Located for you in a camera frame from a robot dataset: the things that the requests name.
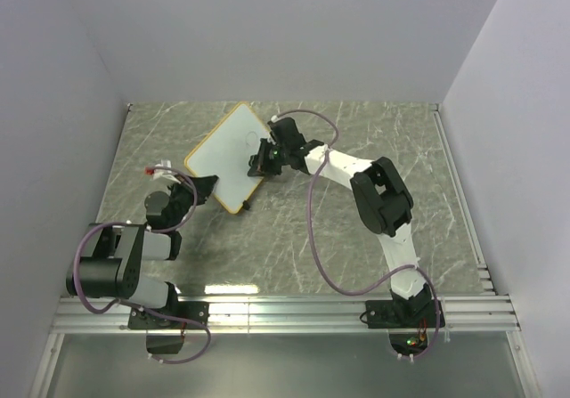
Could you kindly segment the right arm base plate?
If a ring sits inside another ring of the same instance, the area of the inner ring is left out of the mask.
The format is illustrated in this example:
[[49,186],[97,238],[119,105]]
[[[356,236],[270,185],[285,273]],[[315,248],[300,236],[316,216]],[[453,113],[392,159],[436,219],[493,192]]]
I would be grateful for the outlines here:
[[396,300],[367,300],[365,310],[359,316],[359,321],[369,329],[418,329],[420,326],[429,329],[436,327],[436,321],[445,325],[444,313],[439,308],[436,315],[434,300],[414,309],[405,302]]

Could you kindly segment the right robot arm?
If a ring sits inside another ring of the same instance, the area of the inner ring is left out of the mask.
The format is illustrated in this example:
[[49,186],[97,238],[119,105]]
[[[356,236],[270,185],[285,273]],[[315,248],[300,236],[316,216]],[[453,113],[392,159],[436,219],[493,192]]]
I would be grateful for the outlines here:
[[[331,142],[307,141],[291,113],[287,111],[270,119],[270,136],[260,140],[257,154],[250,157],[248,176],[276,176],[284,167],[309,175],[305,220],[313,260],[324,281],[341,295],[363,296],[388,280],[395,320],[405,327],[415,325],[423,318],[435,292],[419,268],[411,236],[414,202],[403,178],[389,158],[356,158],[334,150]],[[352,192],[360,220],[379,241],[389,272],[367,288],[342,289],[322,265],[313,227],[314,187],[320,178]]]

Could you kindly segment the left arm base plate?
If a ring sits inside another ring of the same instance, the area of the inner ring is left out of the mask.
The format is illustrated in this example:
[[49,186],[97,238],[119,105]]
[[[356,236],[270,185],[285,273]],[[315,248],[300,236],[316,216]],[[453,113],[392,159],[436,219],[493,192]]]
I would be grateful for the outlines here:
[[131,330],[203,329],[208,325],[209,304],[182,301],[163,309],[135,307],[130,310],[127,328]]

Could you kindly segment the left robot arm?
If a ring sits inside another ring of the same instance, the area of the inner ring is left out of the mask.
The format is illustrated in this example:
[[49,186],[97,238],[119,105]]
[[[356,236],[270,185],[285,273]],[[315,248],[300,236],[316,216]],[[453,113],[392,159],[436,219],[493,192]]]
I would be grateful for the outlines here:
[[144,223],[92,223],[66,275],[66,290],[82,302],[107,297],[117,303],[149,309],[161,329],[176,325],[182,315],[175,285],[142,274],[143,261],[174,261],[182,246],[178,229],[192,210],[213,193],[218,177],[163,174],[163,191],[143,202]]

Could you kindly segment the yellow-framed whiteboard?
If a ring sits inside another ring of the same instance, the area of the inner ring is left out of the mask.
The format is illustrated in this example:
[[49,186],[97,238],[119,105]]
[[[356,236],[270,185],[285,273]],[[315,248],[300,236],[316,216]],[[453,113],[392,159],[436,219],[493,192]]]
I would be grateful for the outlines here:
[[236,215],[262,182],[248,176],[248,163],[268,136],[266,124],[248,103],[240,102],[188,154],[184,165],[192,176],[217,176],[213,196]]

